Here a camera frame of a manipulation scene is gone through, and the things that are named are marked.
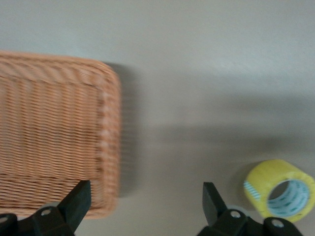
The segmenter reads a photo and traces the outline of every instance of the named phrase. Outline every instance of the woven tray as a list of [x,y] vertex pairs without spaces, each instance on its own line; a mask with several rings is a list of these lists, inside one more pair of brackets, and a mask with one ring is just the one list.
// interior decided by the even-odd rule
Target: woven tray
[[0,52],[0,213],[25,217],[91,180],[87,218],[119,188],[120,82],[102,62]]

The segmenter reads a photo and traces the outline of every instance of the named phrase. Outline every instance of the roll of tape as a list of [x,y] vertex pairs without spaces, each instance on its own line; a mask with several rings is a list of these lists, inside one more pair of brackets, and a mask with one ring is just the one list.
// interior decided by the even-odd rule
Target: roll of tape
[[281,217],[295,222],[315,204],[315,181],[283,160],[261,162],[244,182],[245,195],[264,217]]

